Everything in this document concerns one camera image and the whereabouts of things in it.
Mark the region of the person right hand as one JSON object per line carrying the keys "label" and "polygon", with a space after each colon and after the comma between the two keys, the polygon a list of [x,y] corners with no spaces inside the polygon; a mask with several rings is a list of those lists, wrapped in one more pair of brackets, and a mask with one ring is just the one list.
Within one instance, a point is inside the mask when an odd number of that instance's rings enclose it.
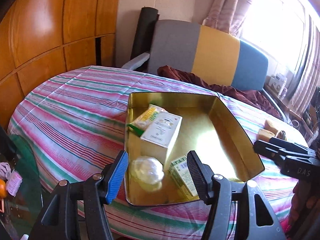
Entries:
{"label": "person right hand", "polygon": [[306,181],[299,180],[293,188],[291,208],[288,216],[289,230],[298,226],[298,220],[304,209],[310,211],[311,225],[319,216],[319,194],[311,193],[311,185]]}

